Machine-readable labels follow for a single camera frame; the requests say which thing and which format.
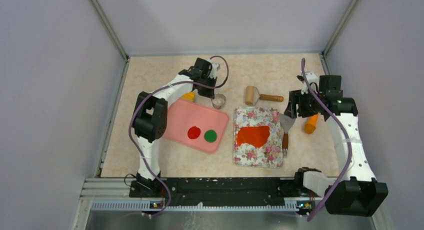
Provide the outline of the wooden rolling pin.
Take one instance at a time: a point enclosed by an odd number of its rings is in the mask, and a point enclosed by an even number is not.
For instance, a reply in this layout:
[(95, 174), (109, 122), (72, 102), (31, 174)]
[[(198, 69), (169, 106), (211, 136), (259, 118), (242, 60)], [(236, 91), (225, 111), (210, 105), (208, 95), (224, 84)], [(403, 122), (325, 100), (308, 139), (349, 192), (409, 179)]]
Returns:
[(284, 101), (284, 97), (280, 95), (263, 94), (259, 92), (256, 86), (248, 85), (244, 92), (244, 103), (248, 106), (255, 106), (259, 101), (281, 103)]

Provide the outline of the orange-red dough piece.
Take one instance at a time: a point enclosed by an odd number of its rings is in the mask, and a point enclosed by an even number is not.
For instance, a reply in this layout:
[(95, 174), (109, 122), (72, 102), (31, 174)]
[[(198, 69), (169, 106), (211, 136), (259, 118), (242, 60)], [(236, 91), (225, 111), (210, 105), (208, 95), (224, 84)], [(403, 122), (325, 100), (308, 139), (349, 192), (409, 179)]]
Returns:
[(267, 143), (269, 136), (269, 126), (245, 126), (238, 131), (235, 141), (238, 146), (248, 144), (260, 148)]

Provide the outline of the floral patterned tray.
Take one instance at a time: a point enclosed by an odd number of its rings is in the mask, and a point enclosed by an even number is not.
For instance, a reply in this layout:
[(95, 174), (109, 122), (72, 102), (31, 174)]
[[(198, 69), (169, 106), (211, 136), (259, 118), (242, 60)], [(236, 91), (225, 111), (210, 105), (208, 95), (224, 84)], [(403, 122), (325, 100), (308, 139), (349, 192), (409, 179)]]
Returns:
[(234, 110), (233, 162), (242, 167), (280, 168), (284, 151), (280, 112), (272, 107)]

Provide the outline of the pink plastic tray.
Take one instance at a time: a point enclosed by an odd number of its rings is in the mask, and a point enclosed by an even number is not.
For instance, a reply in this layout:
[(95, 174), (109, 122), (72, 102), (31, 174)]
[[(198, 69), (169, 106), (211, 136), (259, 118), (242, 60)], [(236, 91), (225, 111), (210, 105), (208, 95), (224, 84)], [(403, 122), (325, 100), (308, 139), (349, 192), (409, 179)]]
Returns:
[(164, 138), (206, 154), (214, 154), (223, 139), (229, 115), (223, 111), (178, 99), (167, 111)]

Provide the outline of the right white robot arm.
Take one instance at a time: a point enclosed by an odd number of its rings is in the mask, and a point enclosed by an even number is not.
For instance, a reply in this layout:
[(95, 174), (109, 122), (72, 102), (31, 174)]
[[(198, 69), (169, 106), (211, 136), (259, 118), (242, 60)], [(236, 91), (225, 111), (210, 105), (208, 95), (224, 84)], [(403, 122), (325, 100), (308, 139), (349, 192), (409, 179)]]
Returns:
[(388, 186), (377, 178), (368, 163), (359, 132), (355, 100), (344, 97), (339, 75), (298, 75), (300, 90), (289, 92), (283, 116), (295, 120), (320, 114), (330, 130), (340, 170), (336, 179), (309, 167), (295, 173), (293, 190), (299, 196), (313, 192), (321, 197), (317, 210), (332, 215), (371, 217), (388, 196)]

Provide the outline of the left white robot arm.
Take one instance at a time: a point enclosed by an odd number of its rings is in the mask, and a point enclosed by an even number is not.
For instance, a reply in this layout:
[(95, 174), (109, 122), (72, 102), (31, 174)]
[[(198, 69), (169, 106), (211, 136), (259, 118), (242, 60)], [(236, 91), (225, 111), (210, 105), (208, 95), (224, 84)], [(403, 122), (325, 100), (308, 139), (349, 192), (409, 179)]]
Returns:
[(138, 95), (128, 135), (140, 156), (135, 178), (147, 196), (156, 196), (161, 188), (157, 181), (161, 172), (159, 140), (167, 128), (169, 107), (192, 91), (205, 98), (214, 98), (219, 69), (220, 65), (211, 59), (197, 58), (193, 66), (181, 70), (164, 86)]

